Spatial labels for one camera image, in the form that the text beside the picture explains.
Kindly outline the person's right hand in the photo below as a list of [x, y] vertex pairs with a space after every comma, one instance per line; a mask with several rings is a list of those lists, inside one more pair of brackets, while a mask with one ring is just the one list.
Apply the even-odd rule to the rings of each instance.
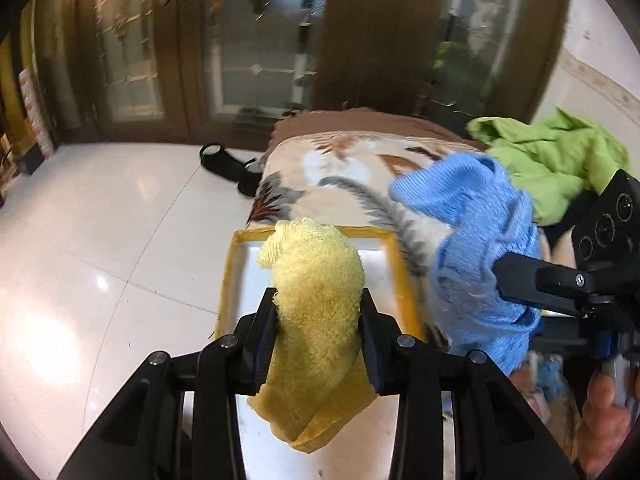
[[577, 430], [577, 460], [587, 476], [597, 477], [604, 471], [629, 434], [630, 411], [614, 400], [614, 380], [594, 373]]

